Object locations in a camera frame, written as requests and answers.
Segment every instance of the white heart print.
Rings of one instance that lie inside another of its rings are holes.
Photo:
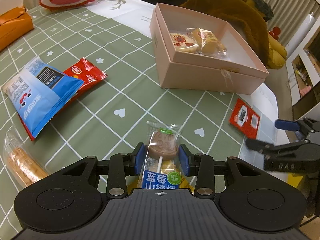
[[[204,130],[203,128],[199,128],[195,130],[195,134],[200,135],[201,137],[204,137]]]
[[[124,118],[125,117],[125,108],[115,110],[115,111],[113,111],[113,113],[115,115],[119,115],[121,118]]]

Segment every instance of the screw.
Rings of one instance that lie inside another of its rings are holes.
[[[197,190],[197,193],[202,196],[209,196],[213,193],[213,190],[207,187],[201,187]]]
[[[124,190],[119,187],[114,187],[111,190],[109,190],[109,194],[113,196],[120,196],[124,193]]]

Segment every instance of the cardboard box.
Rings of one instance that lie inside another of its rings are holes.
[[[176,51],[170,32],[187,28],[212,31],[227,47],[231,61]],[[253,93],[267,69],[240,34],[221,19],[196,11],[157,4],[150,23],[160,85],[164,88]]]
[[[0,15],[0,51],[33,29],[25,7],[16,7]]]

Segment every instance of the brown plush blanket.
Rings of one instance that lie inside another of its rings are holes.
[[[246,41],[266,66],[269,57],[267,25],[259,13],[242,0],[188,0],[181,7],[202,12],[236,23],[246,35]]]

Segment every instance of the white star print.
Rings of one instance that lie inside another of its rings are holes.
[[[97,64],[99,64],[99,63],[103,63],[104,59],[102,59],[102,58],[97,58],[96,61],[97,61]]]

